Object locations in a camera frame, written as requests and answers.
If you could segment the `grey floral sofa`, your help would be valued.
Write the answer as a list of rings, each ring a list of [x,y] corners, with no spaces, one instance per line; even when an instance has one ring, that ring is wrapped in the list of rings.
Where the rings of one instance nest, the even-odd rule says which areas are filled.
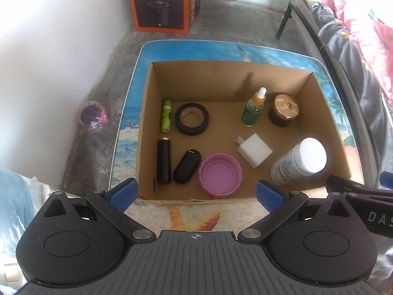
[[[392,105],[375,74],[366,67],[355,40],[332,11],[318,0],[296,0],[291,16],[310,56],[321,61],[355,133],[365,183],[381,188],[381,175],[392,171]]]

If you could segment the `beach print table mat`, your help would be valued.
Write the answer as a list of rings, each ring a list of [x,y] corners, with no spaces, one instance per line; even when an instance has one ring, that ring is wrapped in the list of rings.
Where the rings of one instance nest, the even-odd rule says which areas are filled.
[[[315,73],[342,138],[350,167],[350,178],[359,183],[364,181],[358,154],[360,142],[354,139],[354,123],[349,121],[337,89],[320,61],[306,55],[244,43],[169,39],[145,43],[137,57],[114,149],[111,187],[136,173],[137,139],[148,67],[152,62],[174,60],[241,61],[304,69]],[[178,205],[138,200],[128,208],[126,214],[141,221],[156,233],[170,228],[192,231],[209,228],[214,231],[239,232],[267,212],[256,199],[251,198],[213,204],[181,202]]]

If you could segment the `orange appliance carton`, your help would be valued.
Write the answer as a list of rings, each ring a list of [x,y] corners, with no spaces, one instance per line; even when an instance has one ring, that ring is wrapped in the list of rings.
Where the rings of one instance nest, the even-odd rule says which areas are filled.
[[[137,31],[189,34],[200,0],[130,0]]]

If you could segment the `black cylindrical tube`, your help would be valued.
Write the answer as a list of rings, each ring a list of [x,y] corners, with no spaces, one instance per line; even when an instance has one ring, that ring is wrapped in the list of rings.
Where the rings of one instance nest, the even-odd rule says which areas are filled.
[[[158,184],[171,182],[170,139],[166,137],[157,143],[156,181]]]

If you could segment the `white power adapter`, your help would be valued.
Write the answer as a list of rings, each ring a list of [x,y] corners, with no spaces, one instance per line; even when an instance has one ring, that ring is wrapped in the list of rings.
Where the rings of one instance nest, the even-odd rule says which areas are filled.
[[[256,133],[246,140],[239,136],[236,142],[239,146],[237,151],[253,169],[256,169],[272,154],[272,149]]]

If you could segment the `black electrical tape roll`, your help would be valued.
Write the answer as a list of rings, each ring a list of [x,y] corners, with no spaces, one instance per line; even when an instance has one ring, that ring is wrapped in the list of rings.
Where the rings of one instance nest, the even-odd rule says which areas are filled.
[[[182,134],[188,136],[196,136],[205,132],[209,120],[209,112],[198,103],[183,104],[175,113],[175,126]]]

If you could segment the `black tripod leg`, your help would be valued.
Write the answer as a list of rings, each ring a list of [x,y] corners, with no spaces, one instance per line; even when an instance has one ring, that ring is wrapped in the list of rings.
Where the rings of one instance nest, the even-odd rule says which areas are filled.
[[[284,29],[286,27],[286,24],[287,24],[288,20],[292,17],[292,15],[291,15],[292,14],[292,10],[293,10],[293,2],[290,1],[290,2],[288,2],[288,6],[287,6],[286,11],[284,13],[284,16],[283,16],[283,18],[281,20],[281,24],[279,26],[279,29],[278,29],[278,31],[276,33],[275,37],[276,37],[277,40],[279,40],[281,38],[282,33],[283,33],[283,31],[284,31]]]

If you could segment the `green lip balm tube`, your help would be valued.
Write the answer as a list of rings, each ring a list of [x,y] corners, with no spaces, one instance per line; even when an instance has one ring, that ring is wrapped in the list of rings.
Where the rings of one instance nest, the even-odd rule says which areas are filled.
[[[170,114],[172,111],[172,102],[170,100],[163,101],[161,113],[161,131],[168,133],[170,131]]]

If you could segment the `black oval case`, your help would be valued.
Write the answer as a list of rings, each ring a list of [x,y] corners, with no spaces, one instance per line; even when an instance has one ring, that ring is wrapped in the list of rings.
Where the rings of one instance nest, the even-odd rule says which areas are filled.
[[[197,170],[200,161],[201,154],[198,150],[187,150],[175,168],[173,173],[174,181],[178,184],[187,183]]]

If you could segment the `gold lid dark jar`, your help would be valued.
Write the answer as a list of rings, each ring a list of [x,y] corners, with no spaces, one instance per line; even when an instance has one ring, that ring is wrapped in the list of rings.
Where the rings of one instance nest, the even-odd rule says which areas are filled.
[[[270,121],[278,127],[286,127],[300,112],[298,103],[289,95],[279,94],[269,109],[268,117]]]

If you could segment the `purple cup on floor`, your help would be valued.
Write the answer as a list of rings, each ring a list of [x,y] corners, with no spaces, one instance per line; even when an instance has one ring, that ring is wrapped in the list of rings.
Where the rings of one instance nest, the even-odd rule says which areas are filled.
[[[109,122],[105,107],[96,101],[86,102],[79,114],[79,123],[86,131],[100,131]]]

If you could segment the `white green pill bottle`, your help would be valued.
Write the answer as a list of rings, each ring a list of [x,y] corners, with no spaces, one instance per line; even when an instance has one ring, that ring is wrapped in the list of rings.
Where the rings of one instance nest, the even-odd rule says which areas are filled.
[[[309,137],[273,163],[270,177],[274,184],[282,187],[319,173],[326,164],[325,147],[319,140]]]

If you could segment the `pink plastic lid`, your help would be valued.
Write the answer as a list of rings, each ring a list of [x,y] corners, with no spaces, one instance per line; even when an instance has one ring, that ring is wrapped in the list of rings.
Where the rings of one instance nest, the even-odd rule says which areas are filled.
[[[202,189],[214,199],[228,198],[242,182],[240,163],[224,153],[216,153],[202,161],[198,170]]]

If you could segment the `green dropper bottle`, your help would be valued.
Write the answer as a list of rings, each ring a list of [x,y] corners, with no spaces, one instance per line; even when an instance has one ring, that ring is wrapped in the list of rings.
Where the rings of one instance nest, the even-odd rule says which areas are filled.
[[[241,122],[247,127],[253,126],[260,117],[265,105],[267,89],[261,87],[253,97],[246,103],[241,115]]]

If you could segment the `brown cardboard box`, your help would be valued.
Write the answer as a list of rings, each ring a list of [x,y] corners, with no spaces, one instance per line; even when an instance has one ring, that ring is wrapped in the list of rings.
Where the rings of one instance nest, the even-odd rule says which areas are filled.
[[[299,116],[287,127],[277,127],[264,110],[253,126],[245,126],[240,120],[242,111],[261,87],[267,89],[267,107],[276,95],[287,94],[298,103]],[[164,134],[161,131],[164,100],[170,100],[173,109],[186,103],[204,106],[210,115],[205,132],[188,136],[172,126],[169,133]],[[253,169],[237,151],[236,139],[241,136],[246,140],[255,133],[272,149],[272,154]],[[186,184],[158,184],[157,143],[164,137],[170,139],[172,166],[176,166],[189,149],[198,150],[202,158],[224,153],[237,159],[242,168],[242,182],[232,195],[234,199],[254,198],[257,182],[270,179],[273,163],[308,137],[324,145],[326,167],[287,185],[287,191],[323,187],[330,175],[350,178],[350,167],[332,111],[316,75],[310,71],[237,61],[162,61],[149,65],[137,149],[139,194],[158,202],[178,204],[184,200],[199,200],[210,204],[212,198],[201,188],[198,175],[193,175]]]

